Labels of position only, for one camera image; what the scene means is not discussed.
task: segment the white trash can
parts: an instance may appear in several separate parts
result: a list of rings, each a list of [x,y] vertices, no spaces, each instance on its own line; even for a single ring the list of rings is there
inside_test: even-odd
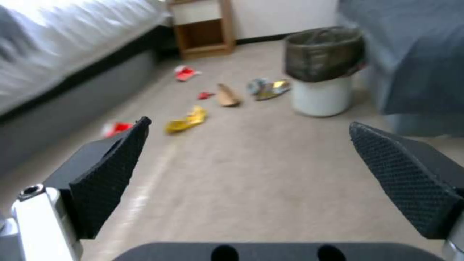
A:
[[[317,83],[292,79],[293,109],[315,117],[339,114],[351,105],[352,77]]]

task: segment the trash can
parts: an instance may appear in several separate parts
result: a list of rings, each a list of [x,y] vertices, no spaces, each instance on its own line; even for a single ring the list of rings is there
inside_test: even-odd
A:
[[[315,117],[337,115],[350,107],[351,90],[351,76],[317,83],[293,79],[293,109]]]
[[[351,75],[364,60],[362,33],[355,28],[318,28],[285,40],[285,72],[292,78],[293,108],[327,117],[351,104]]]

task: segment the blue bedsheet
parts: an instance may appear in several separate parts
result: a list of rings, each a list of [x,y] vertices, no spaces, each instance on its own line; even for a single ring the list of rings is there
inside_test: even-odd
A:
[[[385,114],[464,112],[464,0],[340,0],[384,76]]]

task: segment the black trash bag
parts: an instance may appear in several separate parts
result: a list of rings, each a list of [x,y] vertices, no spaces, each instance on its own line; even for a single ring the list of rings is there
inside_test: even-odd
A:
[[[285,72],[303,82],[322,82],[354,73],[364,61],[359,29],[318,28],[285,39]]]

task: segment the black textured gripper pad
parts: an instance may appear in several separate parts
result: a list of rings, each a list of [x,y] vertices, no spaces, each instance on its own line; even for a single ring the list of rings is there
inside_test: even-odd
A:
[[[78,238],[95,238],[132,177],[151,120],[82,146],[45,182],[60,191]]]
[[[444,239],[463,210],[464,169],[418,141],[354,122],[356,151],[408,221],[428,239]]]

